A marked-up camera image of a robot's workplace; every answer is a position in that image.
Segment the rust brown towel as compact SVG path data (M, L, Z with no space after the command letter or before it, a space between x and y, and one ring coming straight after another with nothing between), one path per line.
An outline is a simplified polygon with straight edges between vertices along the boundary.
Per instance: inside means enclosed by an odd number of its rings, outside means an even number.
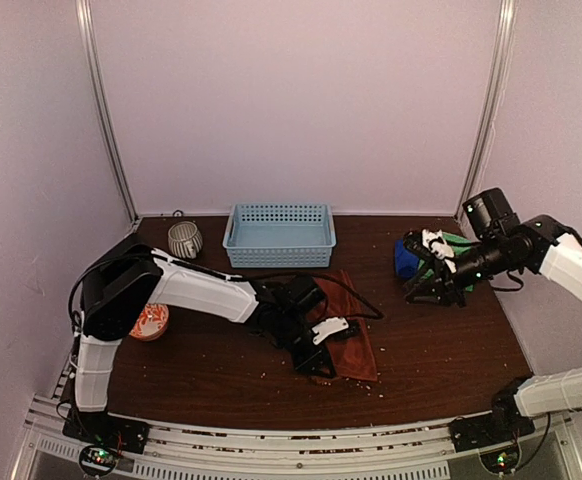
M312 310L307 318L311 323L330 317L344 317L362 311L359 300L336 283L317 279L316 283L326 294L326 300ZM325 340L338 379L376 382L378 372L375 355L369 338L366 322L362 318L351 318L360 324L360 332L347 340Z

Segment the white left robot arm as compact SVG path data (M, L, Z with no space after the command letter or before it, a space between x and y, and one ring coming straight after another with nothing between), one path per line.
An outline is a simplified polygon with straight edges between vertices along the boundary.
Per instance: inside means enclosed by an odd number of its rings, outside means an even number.
M309 376L335 373L328 349L307 314L325 298L314 279L286 283L249 279L195 266L130 235L77 280L69 313L79 335L74 402L77 429L94 444L108 442L115 424L105 415L116 351L148 304L202 312L269 334L294 369Z

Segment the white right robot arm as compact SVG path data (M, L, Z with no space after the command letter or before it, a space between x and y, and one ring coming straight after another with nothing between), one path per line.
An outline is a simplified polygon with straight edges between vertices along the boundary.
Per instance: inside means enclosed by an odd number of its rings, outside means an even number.
M442 232L423 229L403 238L423 266L405 285L407 302L465 306L465 290L499 274L529 271L559 285L582 302L582 237L549 215L520 221L500 188L466 200L462 209L476 241L457 254ZM492 400L483 430L506 440L522 419L582 409L582 367L516 379Z

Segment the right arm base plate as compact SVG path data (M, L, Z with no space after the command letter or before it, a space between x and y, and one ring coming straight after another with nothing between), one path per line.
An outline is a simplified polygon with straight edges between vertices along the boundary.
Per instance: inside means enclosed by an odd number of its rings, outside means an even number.
M448 424L455 451L465 452L483 449L535 432L534 422L529 418L514 420L512 424L497 421L492 413L472 417L457 417Z

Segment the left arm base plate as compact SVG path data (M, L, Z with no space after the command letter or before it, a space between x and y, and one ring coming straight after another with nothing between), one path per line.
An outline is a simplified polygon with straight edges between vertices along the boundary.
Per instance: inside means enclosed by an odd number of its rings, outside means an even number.
M112 416L106 412L78 412L65 421L64 436L106 447L116 452L142 454L150 427L143 421Z

